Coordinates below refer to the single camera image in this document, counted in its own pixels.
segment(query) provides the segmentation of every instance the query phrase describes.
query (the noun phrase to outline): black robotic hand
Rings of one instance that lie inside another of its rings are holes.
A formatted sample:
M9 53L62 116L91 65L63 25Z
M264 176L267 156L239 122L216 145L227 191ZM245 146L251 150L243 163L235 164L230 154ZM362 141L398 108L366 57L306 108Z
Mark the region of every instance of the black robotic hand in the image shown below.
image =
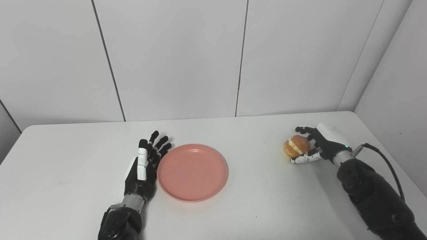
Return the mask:
M147 139L141 139L138 148L145 152L146 156L139 154L135 158L134 163L129 171L129 174L125 180L125 192L124 195L129 193L136 193L144 198L145 203L151 200L154 196L155 182L157 180L157 168L160 160L172 147L171 143L165 144L169 138L168 136L162 137L156 145L153 146L155 139L159 136L159 132L155 131L149 141ZM141 163L146 157L146 164ZM138 167L145 168L146 177L139 176L141 171L138 171Z
M157 168L160 160L172 147L165 144L169 138L162 137L153 146L159 132L155 131L149 141L141 139L138 156L125 180L124 198L121 204L111 205L104 213L98 240L136 240L142 231L141 211L153 198Z
M345 140L341 138L338 135L338 133L334 131L330 131L328 127L322 123L319 124L317 128L313 128L309 126L304 126L304 127L299 126L295 128L295 131L301 134L308 133L307 140L309 141L314 140L315 148L299 156L291 158L291 163L295 163L295 164L307 163L307 162L319 160L321 158L330 160L332 162L333 158L339 152L353 151L348 145L346 145L345 143L342 143Z

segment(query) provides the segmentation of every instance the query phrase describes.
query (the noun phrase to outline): robot forearm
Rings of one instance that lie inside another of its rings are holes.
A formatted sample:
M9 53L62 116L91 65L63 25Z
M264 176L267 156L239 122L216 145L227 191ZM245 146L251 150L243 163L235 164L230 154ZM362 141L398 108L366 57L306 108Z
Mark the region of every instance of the robot forearm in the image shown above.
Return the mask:
M112 205L104 213L98 240L137 240L142 230L143 206L140 195L126 194L121 204Z
M383 240L427 240L414 213L390 184L366 163L340 163L337 178L368 229Z

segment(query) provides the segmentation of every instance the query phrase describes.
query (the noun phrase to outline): robotic arm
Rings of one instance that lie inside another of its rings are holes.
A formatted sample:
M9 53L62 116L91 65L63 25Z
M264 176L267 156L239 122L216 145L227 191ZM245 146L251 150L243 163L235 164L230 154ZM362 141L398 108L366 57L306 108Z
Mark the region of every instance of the robotic arm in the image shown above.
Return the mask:
M416 225L403 192L399 196L372 167L355 158L363 146L382 155L377 148L364 144L353 151L337 129L322 123L316 128L305 126L295 130L301 134L308 133L308 140L314 139L316 143L314 149L292 158L291 162L299 164L323 158L336 165L337 178L369 230L383 240L427 240Z
M157 167L172 147L171 143L165 144L167 136L153 146L158 136L159 132L155 131L149 141L140 140L138 156L132 162L125 180L123 201L121 204L111 205L104 213L98 240L138 239L142 231L142 208L154 196Z

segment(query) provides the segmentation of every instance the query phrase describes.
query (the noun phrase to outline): pastry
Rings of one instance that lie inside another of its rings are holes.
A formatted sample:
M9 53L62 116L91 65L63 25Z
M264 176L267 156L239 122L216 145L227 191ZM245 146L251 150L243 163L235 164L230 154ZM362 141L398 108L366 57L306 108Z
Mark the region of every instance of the pastry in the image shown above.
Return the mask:
M310 142L300 135L294 135L284 145L285 153L293 158L310 150Z

